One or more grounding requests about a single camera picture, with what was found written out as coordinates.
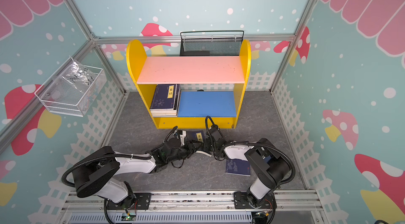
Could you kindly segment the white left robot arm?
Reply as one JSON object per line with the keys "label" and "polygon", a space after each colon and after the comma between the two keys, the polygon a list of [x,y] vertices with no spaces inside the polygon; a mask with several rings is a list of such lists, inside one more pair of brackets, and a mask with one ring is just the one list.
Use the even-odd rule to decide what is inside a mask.
{"label": "white left robot arm", "polygon": [[185,161],[203,149],[205,134],[202,131],[185,131],[172,128],[163,143],[145,154],[124,154],[104,146],[69,168],[61,178],[64,185],[74,187],[79,198],[92,195],[107,203],[131,207],[137,202],[128,182],[118,181],[117,174],[157,173]]}

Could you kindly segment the yellow cartoon cover book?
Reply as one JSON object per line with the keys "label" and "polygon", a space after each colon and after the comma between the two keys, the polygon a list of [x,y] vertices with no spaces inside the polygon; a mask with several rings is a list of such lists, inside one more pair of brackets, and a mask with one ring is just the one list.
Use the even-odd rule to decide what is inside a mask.
{"label": "yellow cartoon cover book", "polygon": [[153,117],[178,117],[177,114],[151,113]]}

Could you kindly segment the navy book floral cover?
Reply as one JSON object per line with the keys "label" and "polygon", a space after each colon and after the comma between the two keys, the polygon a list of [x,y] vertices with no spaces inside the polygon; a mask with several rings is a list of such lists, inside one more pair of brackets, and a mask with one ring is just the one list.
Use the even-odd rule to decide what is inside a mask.
{"label": "navy book floral cover", "polygon": [[186,131],[186,137],[188,140],[204,143],[206,139],[206,132],[202,130]]}

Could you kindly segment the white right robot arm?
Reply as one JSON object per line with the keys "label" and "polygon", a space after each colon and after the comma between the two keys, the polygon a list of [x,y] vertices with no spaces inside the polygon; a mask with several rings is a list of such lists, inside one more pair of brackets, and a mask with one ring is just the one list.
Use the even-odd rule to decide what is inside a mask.
{"label": "white right robot arm", "polygon": [[257,176],[246,192],[234,193],[235,207],[275,209],[274,191],[295,178],[296,169],[292,159],[266,138],[261,138],[258,142],[225,140],[218,125],[210,116],[205,118],[205,127],[206,149],[217,161],[246,161]]}

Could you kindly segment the dark portrait cover book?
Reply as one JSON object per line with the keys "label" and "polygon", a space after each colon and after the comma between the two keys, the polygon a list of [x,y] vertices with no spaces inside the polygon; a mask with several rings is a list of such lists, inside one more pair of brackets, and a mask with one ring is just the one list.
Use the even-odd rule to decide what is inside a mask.
{"label": "dark portrait cover book", "polygon": [[157,115],[160,115],[160,114],[176,115],[177,114],[177,110],[150,110],[150,112],[152,114],[157,114]]}

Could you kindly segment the navy book yellow label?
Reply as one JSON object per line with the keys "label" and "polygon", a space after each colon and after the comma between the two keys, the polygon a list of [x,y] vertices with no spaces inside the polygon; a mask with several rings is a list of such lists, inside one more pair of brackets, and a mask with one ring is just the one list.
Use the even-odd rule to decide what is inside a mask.
{"label": "navy book yellow label", "polygon": [[180,84],[159,84],[155,88],[155,93],[150,106],[150,110],[176,110],[178,107]]}

